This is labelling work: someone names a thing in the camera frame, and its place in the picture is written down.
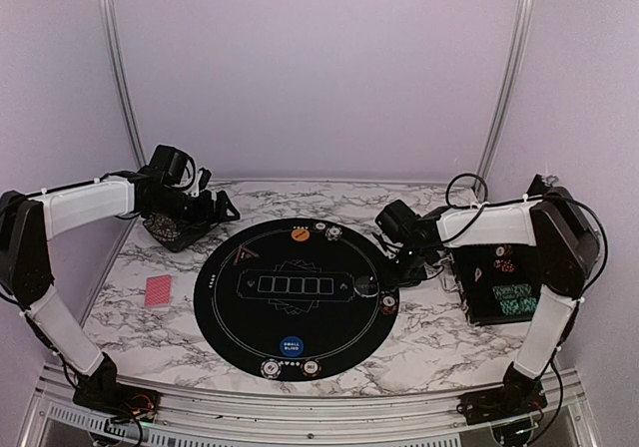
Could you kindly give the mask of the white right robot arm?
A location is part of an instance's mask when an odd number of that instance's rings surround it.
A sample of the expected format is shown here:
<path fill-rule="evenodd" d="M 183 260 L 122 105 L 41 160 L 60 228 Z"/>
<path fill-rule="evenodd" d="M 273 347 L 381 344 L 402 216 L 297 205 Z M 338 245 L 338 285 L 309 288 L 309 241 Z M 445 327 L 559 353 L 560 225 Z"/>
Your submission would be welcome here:
<path fill-rule="evenodd" d="M 438 254 L 465 247 L 527 246 L 532 281 L 540 286 L 531 323 L 494 397 L 505 415 L 533 398 L 539 378 L 568 331 L 587 288 L 601 275 L 608 241 L 596 213 L 563 187 L 501 203 L 446 205 L 420 216 L 401 200 L 384 207 L 375 222 L 398 244 L 390 285 L 409 286 Z"/>

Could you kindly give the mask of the red triangular all-in marker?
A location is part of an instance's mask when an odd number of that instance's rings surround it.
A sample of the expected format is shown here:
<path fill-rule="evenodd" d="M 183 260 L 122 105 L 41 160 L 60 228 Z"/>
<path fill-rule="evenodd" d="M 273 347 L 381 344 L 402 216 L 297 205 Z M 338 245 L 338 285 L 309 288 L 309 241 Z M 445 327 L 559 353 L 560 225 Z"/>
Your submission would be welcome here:
<path fill-rule="evenodd" d="M 235 257 L 235 260 L 234 260 L 234 265 L 239 265 L 241 263 L 244 263 L 244 262 L 247 262 L 247 261 L 256 260 L 256 259 L 259 259 L 259 258 L 260 258 L 260 256 L 256 252 L 248 249 L 245 246 L 240 246 L 238 248 L 238 250 L 237 250 L 237 253 L 236 253 L 236 257 Z"/>

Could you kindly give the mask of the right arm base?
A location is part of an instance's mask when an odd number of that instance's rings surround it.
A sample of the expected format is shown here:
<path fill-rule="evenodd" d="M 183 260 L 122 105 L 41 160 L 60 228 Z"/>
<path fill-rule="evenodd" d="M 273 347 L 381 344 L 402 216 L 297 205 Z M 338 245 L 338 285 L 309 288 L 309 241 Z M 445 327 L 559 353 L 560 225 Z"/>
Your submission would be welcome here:
<path fill-rule="evenodd" d="M 543 388 L 528 394 L 517 386 L 500 386 L 467 392 L 459 397 L 456 412 L 467 425 L 490 423 L 498 443 L 528 441 L 548 405 Z"/>

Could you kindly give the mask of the blue small blind button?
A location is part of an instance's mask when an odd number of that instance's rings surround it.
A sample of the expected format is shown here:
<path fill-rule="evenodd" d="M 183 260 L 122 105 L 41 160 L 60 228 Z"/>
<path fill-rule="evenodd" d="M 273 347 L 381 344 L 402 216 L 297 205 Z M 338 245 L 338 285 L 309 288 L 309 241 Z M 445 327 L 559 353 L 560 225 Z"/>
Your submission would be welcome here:
<path fill-rule="evenodd" d="M 280 352 L 287 358 L 296 358 L 304 353 L 304 342 L 296 336 L 287 336 L 280 342 Z"/>

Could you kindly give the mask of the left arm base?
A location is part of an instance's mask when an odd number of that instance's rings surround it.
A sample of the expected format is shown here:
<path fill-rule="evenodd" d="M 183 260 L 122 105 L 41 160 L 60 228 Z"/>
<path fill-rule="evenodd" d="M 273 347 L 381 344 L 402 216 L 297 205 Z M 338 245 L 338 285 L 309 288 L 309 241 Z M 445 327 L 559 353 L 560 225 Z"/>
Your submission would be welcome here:
<path fill-rule="evenodd" d="M 73 402 L 88 409 L 110 414 L 115 423 L 153 421 L 160 394 L 158 391 L 116 380 L 113 371 L 97 371 L 92 376 L 77 375 Z"/>

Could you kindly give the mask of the black dealer button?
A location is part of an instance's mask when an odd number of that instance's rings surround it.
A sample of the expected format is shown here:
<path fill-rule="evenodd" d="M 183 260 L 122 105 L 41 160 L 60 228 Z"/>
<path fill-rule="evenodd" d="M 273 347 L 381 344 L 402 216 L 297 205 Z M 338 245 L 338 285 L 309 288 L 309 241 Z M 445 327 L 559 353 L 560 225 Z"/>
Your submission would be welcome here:
<path fill-rule="evenodd" d="M 363 275 L 355 280 L 353 291 L 362 298 L 375 298 L 380 293 L 380 284 L 373 275 Z"/>

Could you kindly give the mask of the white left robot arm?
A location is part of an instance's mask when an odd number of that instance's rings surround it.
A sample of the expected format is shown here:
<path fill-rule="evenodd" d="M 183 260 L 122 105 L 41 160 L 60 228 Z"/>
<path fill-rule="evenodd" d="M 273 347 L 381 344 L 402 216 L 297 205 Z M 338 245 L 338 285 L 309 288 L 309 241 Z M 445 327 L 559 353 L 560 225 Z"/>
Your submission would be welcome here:
<path fill-rule="evenodd" d="M 125 405 L 126 390 L 102 370 L 112 361 L 85 333 L 56 286 L 52 247 L 86 225 L 110 218 L 140 218 L 152 237 L 177 252 L 219 224 L 241 215 L 224 191 L 209 188 L 211 173 L 184 151 L 156 147 L 136 171 L 112 171 L 90 181 L 1 197 L 1 287 L 7 299 L 80 377 L 91 378 L 89 398 L 106 412 Z"/>

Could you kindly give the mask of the orange big blind button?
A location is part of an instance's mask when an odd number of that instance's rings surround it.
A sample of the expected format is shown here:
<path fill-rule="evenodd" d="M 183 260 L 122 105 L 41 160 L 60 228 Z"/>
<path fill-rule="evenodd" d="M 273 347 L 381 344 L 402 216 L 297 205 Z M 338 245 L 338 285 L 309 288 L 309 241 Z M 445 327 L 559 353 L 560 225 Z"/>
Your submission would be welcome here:
<path fill-rule="evenodd" d="M 294 241 L 304 242 L 311 237 L 311 232 L 307 228 L 297 227 L 291 232 Z"/>

